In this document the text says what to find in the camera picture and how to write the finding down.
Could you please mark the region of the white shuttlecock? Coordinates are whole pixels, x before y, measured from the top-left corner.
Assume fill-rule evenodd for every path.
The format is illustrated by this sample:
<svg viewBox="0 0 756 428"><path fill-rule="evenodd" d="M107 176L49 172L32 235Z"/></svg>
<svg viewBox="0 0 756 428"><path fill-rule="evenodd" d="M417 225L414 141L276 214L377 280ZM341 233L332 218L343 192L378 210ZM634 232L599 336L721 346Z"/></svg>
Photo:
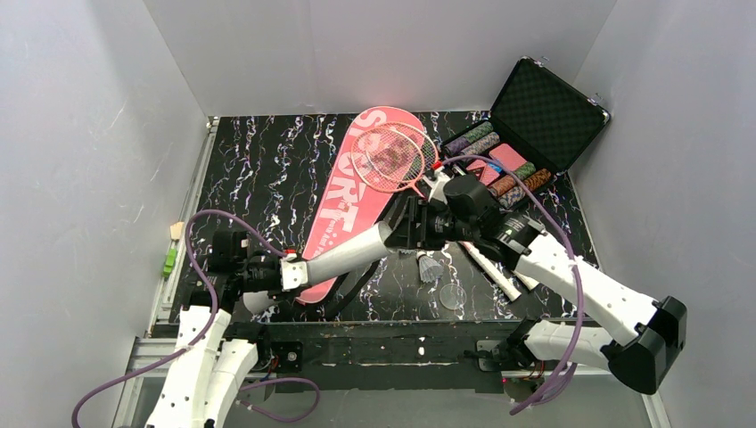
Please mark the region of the white shuttlecock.
<svg viewBox="0 0 756 428"><path fill-rule="evenodd" d="M443 267L427 251L418 251L416 261L420 281L430 284L438 281L443 275Z"/></svg>

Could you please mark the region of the clear round tube lid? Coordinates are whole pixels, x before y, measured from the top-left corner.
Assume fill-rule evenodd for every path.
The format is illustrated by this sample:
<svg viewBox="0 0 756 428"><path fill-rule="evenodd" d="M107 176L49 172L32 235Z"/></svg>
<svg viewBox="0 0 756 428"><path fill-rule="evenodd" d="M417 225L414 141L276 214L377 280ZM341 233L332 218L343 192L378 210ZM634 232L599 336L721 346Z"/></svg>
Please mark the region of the clear round tube lid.
<svg viewBox="0 0 756 428"><path fill-rule="evenodd" d="M439 292L441 305L448 310L461 310L467 302L466 291L462 286L446 284Z"/></svg>

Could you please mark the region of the white shuttlecock tube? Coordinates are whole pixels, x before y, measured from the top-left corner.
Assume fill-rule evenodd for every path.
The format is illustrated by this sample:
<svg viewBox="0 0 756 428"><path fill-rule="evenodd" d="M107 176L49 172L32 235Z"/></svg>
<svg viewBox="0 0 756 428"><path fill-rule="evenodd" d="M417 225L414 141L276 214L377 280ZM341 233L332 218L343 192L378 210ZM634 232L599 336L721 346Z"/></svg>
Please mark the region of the white shuttlecock tube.
<svg viewBox="0 0 756 428"><path fill-rule="evenodd" d="M358 268L366 267L393 253L384 240L392 229L386 222L378 222L366 231L348 239L322 256L306 260L309 286L291 292L283 289L273 295L275 304L283 300L296 300L304 304L324 301L335 284L335 279ZM259 314L268 308L246 308L252 314Z"/></svg>

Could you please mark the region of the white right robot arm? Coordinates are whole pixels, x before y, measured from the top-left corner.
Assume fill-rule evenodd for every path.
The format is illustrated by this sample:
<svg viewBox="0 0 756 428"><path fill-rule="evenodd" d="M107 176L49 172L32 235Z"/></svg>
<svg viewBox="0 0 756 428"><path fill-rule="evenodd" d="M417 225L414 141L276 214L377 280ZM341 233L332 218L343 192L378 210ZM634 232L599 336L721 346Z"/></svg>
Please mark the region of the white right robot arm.
<svg viewBox="0 0 756 428"><path fill-rule="evenodd" d="M505 214L474 177L454 177L443 201L410 197L385 245L391 249L441 249L472 243L483 256L515 274L538 281L582 307L595 327L525 321L507 339L523 363L554 360L571 350L571 361L601 368L630 389L654 394L686 344L686 305L656 300L592 267L543 225L521 213Z"/></svg>

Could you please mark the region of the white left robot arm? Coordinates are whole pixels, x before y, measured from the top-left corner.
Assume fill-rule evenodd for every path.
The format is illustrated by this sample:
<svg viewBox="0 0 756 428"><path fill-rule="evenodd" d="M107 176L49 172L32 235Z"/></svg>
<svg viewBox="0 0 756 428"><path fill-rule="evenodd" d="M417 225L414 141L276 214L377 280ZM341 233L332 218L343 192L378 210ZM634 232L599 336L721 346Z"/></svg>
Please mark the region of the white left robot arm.
<svg viewBox="0 0 756 428"><path fill-rule="evenodd" d="M179 326L174 358L147 427L222 427L246 375L259 361L258 336L225 339L224 310L191 307Z"/></svg>

